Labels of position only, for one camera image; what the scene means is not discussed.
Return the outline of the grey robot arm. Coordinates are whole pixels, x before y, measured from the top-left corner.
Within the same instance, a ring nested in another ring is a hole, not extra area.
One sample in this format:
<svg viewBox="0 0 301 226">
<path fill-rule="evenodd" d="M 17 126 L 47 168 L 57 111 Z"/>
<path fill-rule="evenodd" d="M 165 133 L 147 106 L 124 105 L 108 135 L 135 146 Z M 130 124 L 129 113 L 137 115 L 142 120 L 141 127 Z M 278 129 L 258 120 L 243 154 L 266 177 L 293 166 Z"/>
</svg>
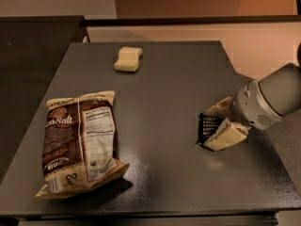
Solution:
<svg viewBox="0 0 301 226">
<path fill-rule="evenodd" d="M 201 113 L 198 143 L 212 151 L 224 150 L 245 140 L 251 129 L 264 131 L 300 107 L 301 68 L 288 63 Z"/>
</svg>

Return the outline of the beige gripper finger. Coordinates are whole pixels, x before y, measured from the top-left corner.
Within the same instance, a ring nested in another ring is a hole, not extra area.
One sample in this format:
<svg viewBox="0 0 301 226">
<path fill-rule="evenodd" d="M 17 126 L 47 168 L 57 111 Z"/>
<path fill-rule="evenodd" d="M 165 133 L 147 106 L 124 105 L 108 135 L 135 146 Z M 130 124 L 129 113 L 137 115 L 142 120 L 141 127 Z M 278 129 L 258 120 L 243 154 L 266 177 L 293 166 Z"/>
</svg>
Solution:
<svg viewBox="0 0 301 226">
<path fill-rule="evenodd" d="M 231 106 L 233 103 L 232 97 L 226 97 L 216 104 L 212 105 L 210 108 L 204 111 L 206 116 L 217 117 L 221 119 L 228 118 L 230 120 L 234 120 L 234 113 L 231 110 Z"/>
<path fill-rule="evenodd" d="M 224 119 L 213 135 L 203 142 L 203 145 L 213 151 L 224 150 L 245 140 L 251 129 L 238 121 Z"/>
</svg>

